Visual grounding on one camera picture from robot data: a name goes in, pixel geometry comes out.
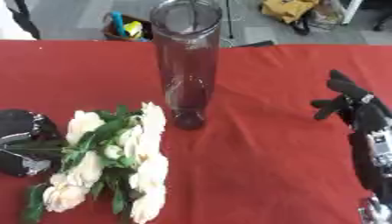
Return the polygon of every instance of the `green leaf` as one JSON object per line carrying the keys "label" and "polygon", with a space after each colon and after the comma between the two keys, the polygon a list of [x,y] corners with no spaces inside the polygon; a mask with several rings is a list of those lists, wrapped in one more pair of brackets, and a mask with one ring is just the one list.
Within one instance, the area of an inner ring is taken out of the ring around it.
{"label": "green leaf", "polygon": [[84,135],[80,138],[79,142],[77,143],[78,147],[75,148],[76,149],[80,148],[80,146],[85,144],[88,140],[90,140],[93,135],[94,135],[93,131],[88,131],[84,133]]}
{"label": "green leaf", "polygon": [[122,192],[120,186],[117,184],[115,187],[115,195],[114,195],[113,201],[112,201],[113,213],[119,214],[124,209],[125,203],[126,203],[126,201],[125,201],[123,192]]}
{"label": "green leaf", "polygon": [[125,105],[118,105],[115,111],[115,114],[120,117],[126,116],[128,113],[129,113],[128,108]]}
{"label": "green leaf", "polygon": [[104,140],[109,140],[117,131],[125,128],[126,124],[124,119],[118,119],[103,124],[94,132],[94,143],[98,144]]}
{"label": "green leaf", "polygon": [[93,200],[96,200],[98,198],[104,186],[105,184],[102,181],[95,182],[90,191],[93,195]]}
{"label": "green leaf", "polygon": [[110,111],[107,110],[94,110],[93,112],[95,112],[105,123],[117,119],[116,115],[112,115],[112,113],[110,113]]}
{"label": "green leaf", "polygon": [[22,221],[24,223],[38,223],[40,221],[45,210],[42,194],[46,188],[46,184],[39,184],[27,189],[27,206],[22,213]]}
{"label": "green leaf", "polygon": [[133,157],[120,157],[118,162],[122,165],[123,168],[128,168],[135,163],[135,159]]}

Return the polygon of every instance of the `rose bouquet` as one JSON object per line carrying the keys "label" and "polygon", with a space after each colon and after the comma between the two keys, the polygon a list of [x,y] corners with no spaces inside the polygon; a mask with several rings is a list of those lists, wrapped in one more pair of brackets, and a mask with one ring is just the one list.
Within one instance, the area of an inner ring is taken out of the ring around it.
{"label": "rose bouquet", "polygon": [[124,106],[115,113],[76,111],[61,167],[48,182],[29,188],[24,220],[39,222],[44,211],[74,208],[88,193],[96,200],[105,187],[113,191],[114,214],[140,224],[154,219],[165,203],[168,160],[159,151],[164,130],[164,113],[151,102],[133,112]]}

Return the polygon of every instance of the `red table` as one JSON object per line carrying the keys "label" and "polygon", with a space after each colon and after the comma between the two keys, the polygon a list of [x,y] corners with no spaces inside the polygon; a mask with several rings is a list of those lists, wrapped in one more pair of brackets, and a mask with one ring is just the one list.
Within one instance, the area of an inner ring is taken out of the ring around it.
{"label": "red table", "polygon": [[[49,115],[62,130],[76,109],[164,106],[149,44],[1,41],[0,108]],[[354,175],[347,127],[312,119],[309,101],[333,96],[332,68],[392,105],[391,47],[282,45],[223,49],[204,129],[170,123],[168,197],[152,223],[359,223],[367,193]],[[0,174],[1,223],[16,223],[23,190],[39,178]],[[116,223],[110,195],[42,223]]]}

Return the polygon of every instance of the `robotic hand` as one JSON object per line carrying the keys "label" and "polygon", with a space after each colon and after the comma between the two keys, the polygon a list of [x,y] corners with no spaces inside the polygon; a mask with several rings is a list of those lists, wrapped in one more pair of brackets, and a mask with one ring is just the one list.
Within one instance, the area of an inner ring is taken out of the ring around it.
{"label": "robotic hand", "polygon": [[327,86],[340,93],[332,100],[315,100],[314,118],[336,112],[353,131],[349,135],[355,173],[373,195],[358,209],[362,224],[392,223],[392,113],[373,93],[357,87],[332,70]]}

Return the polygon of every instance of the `gray floor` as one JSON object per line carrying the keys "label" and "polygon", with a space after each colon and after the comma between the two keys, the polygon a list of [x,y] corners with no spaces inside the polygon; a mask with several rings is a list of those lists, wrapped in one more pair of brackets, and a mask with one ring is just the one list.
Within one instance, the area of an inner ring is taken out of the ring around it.
{"label": "gray floor", "polygon": [[[12,6],[13,0],[6,0]],[[33,22],[43,39],[103,39],[102,17],[109,11],[121,11],[148,18],[149,10],[161,0],[26,0]],[[235,39],[228,43],[226,18],[221,29],[221,45],[235,46],[272,40],[277,44],[369,44],[392,45],[392,21],[386,31],[372,31],[379,15],[373,10],[359,11],[353,22],[333,31],[313,31],[301,37],[290,27],[257,11],[260,0],[230,0]]]}

